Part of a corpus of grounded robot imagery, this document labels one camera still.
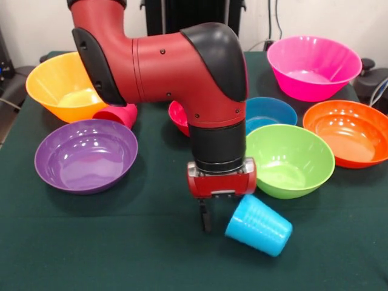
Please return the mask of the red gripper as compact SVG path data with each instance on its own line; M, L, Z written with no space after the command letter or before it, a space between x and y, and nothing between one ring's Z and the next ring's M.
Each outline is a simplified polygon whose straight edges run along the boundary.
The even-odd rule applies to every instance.
M194 162L187 164L187 182L190 193L199 199L202 230L212 231L207 204L203 199L220 195L248 195L256 189L256 164L252 157L245 158L242 167L234 172L208 174L200 171Z

